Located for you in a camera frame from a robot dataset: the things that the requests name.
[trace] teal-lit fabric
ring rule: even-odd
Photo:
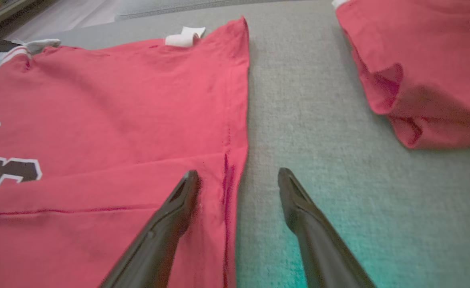
[[[213,31],[250,34],[249,155],[237,210],[237,286],[303,288],[277,172],[294,172],[379,288],[470,288],[470,149],[410,151],[372,114],[329,0],[202,9],[48,38],[98,49]]]

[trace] sports jersey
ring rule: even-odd
[[[196,41],[46,47],[0,66],[0,287],[99,286],[191,169],[202,186],[169,287],[235,287],[246,22]]]
[[[336,16],[370,108],[405,146],[470,146],[470,1],[349,0]]]

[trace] red fabric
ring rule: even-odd
[[[243,18],[191,48],[64,46],[3,64],[0,157],[41,175],[0,181],[0,288],[99,286],[190,169],[202,189],[169,287],[235,287],[248,67]]]
[[[470,1],[349,0],[336,16],[371,109],[405,146],[470,146]]]

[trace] light wooden floor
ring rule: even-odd
[[[114,22],[121,1],[42,0],[31,11],[25,11],[6,24],[1,36],[6,40],[44,38],[52,33]]]

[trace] sofa cushion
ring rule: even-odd
[[[116,20],[203,8],[275,1],[281,0],[123,0],[118,5]]]
[[[50,38],[89,49],[213,31],[246,17],[249,154],[239,189],[239,287],[305,287],[277,172],[294,172],[378,287],[470,287],[470,149],[411,151],[369,109],[328,1],[156,15]]]

